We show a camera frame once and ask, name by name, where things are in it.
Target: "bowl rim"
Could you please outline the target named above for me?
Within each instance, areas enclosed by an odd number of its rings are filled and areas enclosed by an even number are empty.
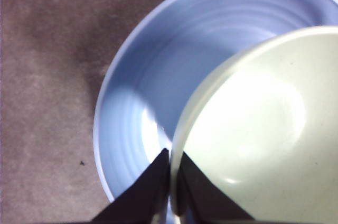
[[[100,149],[99,149],[99,124],[100,124],[100,115],[101,115],[101,107],[104,96],[107,92],[107,88],[110,82],[110,79],[116,70],[117,66],[120,63],[120,60],[124,56],[126,50],[131,45],[131,43],[135,40],[138,34],[151,22],[162,10],[169,7],[171,4],[176,2],[177,0],[164,0],[158,6],[156,6],[150,13],[148,13],[132,30],[126,40],[123,42],[121,47],[118,49],[117,53],[115,54],[100,87],[99,95],[96,102],[95,107],[95,114],[94,114],[94,122],[93,122],[93,151],[94,151],[94,158],[95,164],[97,168],[97,172],[101,181],[101,185],[105,191],[110,202],[114,201],[114,196],[109,189],[108,182],[106,180],[106,176],[104,174],[102,163],[101,163],[101,156],[100,156]]]

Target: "ceramic bowl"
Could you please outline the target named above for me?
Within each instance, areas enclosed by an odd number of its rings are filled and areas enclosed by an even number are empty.
[[[184,149],[258,220],[336,223],[337,102],[338,26],[292,31],[240,52],[183,110],[172,184]]]
[[[338,24],[338,0],[165,0],[126,39],[102,83],[93,127],[110,201],[171,140],[192,92],[238,51],[285,32]]]

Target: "white bowl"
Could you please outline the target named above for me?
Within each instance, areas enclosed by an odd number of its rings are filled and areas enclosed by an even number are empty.
[[[338,26],[289,32],[243,51],[199,85],[181,114],[184,151],[259,220],[337,223]],[[175,187],[172,204],[176,207]]]

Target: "brown carpet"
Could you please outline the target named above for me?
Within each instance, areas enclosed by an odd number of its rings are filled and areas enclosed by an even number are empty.
[[[92,150],[98,90],[161,1],[1,1],[3,224],[89,220],[108,204]]]

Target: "blue bowl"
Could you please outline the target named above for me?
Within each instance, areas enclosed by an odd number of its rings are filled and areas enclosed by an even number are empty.
[[[238,51],[282,33],[338,25],[338,0],[165,0],[114,57],[98,97],[94,152],[110,201],[163,147],[194,89]]]

